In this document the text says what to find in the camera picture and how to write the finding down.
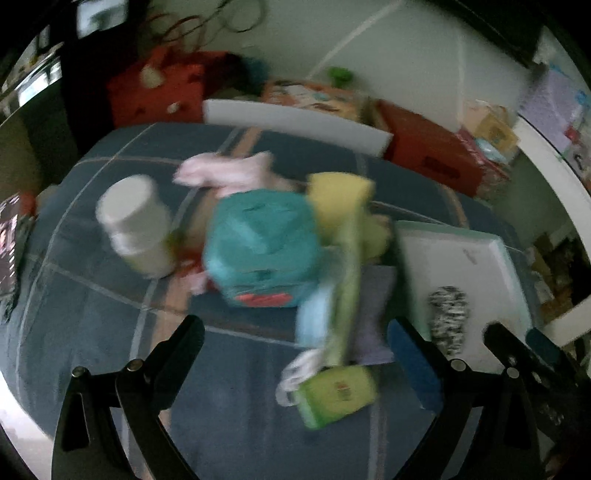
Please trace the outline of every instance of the teal box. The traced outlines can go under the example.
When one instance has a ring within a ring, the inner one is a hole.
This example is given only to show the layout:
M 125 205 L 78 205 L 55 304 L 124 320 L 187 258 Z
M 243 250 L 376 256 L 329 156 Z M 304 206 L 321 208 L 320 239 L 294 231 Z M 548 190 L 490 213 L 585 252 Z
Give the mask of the teal box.
M 218 203 L 203 262 L 230 304 L 293 307 L 316 288 L 321 255 L 303 195 L 252 190 Z

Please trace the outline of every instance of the light blue cloth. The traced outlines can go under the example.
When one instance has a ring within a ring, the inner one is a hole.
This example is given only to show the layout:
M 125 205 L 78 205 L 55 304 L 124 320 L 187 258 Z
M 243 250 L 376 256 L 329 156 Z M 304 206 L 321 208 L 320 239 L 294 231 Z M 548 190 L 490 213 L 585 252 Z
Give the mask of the light blue cloth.
M 336 287 L 343 276 L 339 250 L 326 247 L 323 251 L 318 286 L 300 304 L 295 316 L 295 342 L 304 348 L 324 346 L 333 317 Z

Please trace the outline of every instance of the shelf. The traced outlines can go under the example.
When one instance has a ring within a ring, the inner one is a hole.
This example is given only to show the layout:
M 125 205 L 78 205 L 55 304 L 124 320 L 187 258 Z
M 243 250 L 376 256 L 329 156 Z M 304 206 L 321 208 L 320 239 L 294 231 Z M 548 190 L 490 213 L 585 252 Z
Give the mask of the shelf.
M 529 123 L 520 118 L 514 127 L 519 148 L 544 176 L 569 214 L 587 254 L 591 256 L 591 196 L 570 166 Z M 591 330 L 591 297 L 544 328 L 558 346 L 568 345 Z
M 519 148 L 554 190 L 569 214 L 587 254 L 591 256 L 591 196 L 570 166 L 529 123 L 520 118 L 514 127 Z

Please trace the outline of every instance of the green toy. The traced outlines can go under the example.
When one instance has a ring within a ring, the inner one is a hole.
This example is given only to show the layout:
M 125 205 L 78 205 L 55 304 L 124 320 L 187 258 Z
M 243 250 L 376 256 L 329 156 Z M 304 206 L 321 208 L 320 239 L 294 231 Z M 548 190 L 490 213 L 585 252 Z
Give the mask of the green toy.
M 333 87 L 345 88 L 353 80 L 353 72 L 343 67 L 331 67 L 329 68 L 329 77 Z

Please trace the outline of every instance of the cable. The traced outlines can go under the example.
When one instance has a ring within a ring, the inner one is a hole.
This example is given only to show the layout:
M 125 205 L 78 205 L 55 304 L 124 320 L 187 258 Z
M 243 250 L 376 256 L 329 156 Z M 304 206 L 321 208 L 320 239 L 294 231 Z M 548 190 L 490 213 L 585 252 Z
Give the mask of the cable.
M 267 4 L 265 3 L 265 0 L 257 0 L 257 3 L 258 3 L 258 7 L 259 7 L 259 15 L 250 27 L 242 28 L 242 29 L 232 27 L 230 25 L 229 21 L 222 15 L 221 11 L 219 13 L 219 17 L 217 20 L 222 25 L 222 28 L 225 28 L 226 30 L 228 30 L 232 33 L 250 32 L 250 30 L 253 30 L 254 28 L 258 27 L 260 24 L 262 24 L 263 21 L 267 17 Z
M 228 30 L 232 33 L 245 33 L 250 30 L 253 30 L 254 28 L 261 25 L 261 23 L 264 21 L 264 19 L 267 16 L 267 5 L 265 3 L 265 0 L 257 0 L 258 6 L 259 6 L 259 15 L 256 18 L 256 20 L 252 23 L 252 25 L 248 26 L 247 28 L 242 28 L 242 29 L 234 28 L 233 26 L 230 25 L 229 21 L 223 16 L 223 10 L 228 5 L 230 5 L 233 1 L 234 0 L 222 0 L 217 5 L 217 7 L 213 11 L 213 13 L 206 18 L 203 18 L 201 15 L 189 15 L 188 17 L 184 17 L 184 18 L 181 18 L 180 20 L 177 20 L 175 23 L 172 24 L 172 26 L 170 26 L 168 29 L 166 29 L 166 31 L 162 35 L 159 35 L 159 41 L 161 43 L 171 43 L 171 42 L 175 42 L 175 41 L 180 41 L 184 37 L 186 37 L 187 35 L 193 33 L 196 30 L 201 29 L 201 32 L 199 34 L 199 39 L 198 39 L 197 44 L 195 46 L 195 50 L 199 50 L 200 48 L 203 48 L 204 46 L 209 45 L 213 40 L 215 40 L 217 35 L 222 30 Z M 157 18 L 166 17 L 168 15 L 172 15 L 172 14 L 163 13 L 163 14 L 155 15 L 154 17 L 152 17 L 149 20 L 149 22 L 156 20 Z M 215 18 L 218 19 L 218 21 L 220 23 L 220 28 L 214 33 L 212 38 L 205 41 L 207 24 Z M 185 32 L 180 31 L 181 25 L 183 25 L 187 22 L 195 21 L 195 20 L 199 22 L 198 25 L 196 25 L 195 27 L 193 27 Z M 174 31 L 177 31 L 177 36 L 174 38 L 168 38 L 170 36 L 170 34 Z

